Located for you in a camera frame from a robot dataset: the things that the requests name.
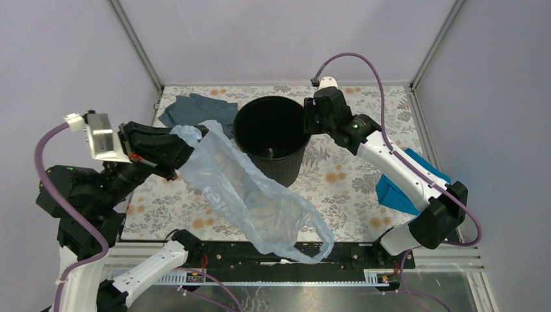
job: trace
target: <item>gray floor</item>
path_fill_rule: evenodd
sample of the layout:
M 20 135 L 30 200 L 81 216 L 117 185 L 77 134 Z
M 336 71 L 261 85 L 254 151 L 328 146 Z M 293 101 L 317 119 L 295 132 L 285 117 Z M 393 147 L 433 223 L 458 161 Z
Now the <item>gray floor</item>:
M 445 302 L 452 311 L 476 311 L 468 282 L 460 273 L 407 274 L 412 290 L 430 293 Z M 422 311 L 406 294 L 382 296 L 372 287 L 231 287 L 246 312 L 287 311 Z M 204 286 L 198 294 L 237 308 L 220 287 Z M 445 309 L 431 300 L 419 301 L 430 311 Z M 221 312 L 224 309 L 192 296 L 183 296 L 174 286 L 154 286 L 142 294 L 129 312 Z

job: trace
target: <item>blue cloth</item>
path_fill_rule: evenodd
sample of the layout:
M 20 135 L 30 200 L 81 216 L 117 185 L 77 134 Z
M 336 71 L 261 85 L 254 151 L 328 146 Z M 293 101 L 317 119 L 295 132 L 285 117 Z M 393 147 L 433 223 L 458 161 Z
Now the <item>blue cloth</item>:
M 438 171 L 436 168 L 426 161 L 423 157 L 419 156 L 411 148 L 408 148 L 405 151 L 414 161 L 423 166 L 431 174 L 446 180 L 448 183 L 451 183 L 450 178 Z M 387 176 L 384 174 L 381 176 L 377 187 L 377 197 L 381 205 L 387 206 L 388 208 L 396 209 L 405 213 L 411 213 L 412 215 L 419 215 L 419 210 L 415 208 L 413 203 L 407 198 L 407 196 L 396 186 Z
M 198 125 L 207 120 L 216 120 L 222 125 L 224 134 L 231 139 L 236 114 L 237 103 L 191 93 L 189 96 L 176 96 L 176 102 L 164 110 L 159 120 L 167 127 Z

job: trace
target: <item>plastic bag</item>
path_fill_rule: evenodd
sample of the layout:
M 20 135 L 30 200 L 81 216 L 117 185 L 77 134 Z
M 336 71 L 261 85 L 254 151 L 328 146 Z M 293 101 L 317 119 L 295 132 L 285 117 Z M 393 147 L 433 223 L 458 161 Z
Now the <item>plastic bag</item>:
M 180 168 L 184 181 L 202 190 L 212 209 L 241 229 L 261 254 L 273 252 L 309 264 L 327 257 L 334 235 L 314 205 L 266 177 L 245 153 L 230 145 L 218 122 L 202 125 L 209 128 L 205 138 L 187 125 L 170 131 L 195 148 Z M 323 242 L 314 257 L 294 247 L 304 226 L 314 227 Z

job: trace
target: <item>black wire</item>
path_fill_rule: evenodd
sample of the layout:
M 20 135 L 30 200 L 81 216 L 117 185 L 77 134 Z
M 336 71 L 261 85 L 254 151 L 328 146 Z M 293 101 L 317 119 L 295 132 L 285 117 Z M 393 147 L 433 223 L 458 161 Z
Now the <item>black wire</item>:
M 178 232 L 180 229 L 173 229 L 172 231 L 170 231 L 166 237 L 162 240 L 162 245 L 164 246 L 166 244 L 166 242 L 168 242 L 168 237 L 176 232 Z

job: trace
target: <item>black trash can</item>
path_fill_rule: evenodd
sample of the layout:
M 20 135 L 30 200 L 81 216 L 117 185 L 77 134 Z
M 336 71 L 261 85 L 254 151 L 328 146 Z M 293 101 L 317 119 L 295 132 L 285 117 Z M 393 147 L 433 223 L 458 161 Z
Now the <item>black trash can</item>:
M 233 122 L 237 146 L 266 177 L 293 184 L 310 135 L 304 133 L 304 108 L 292 99 L 266 96 L 243 106 Z

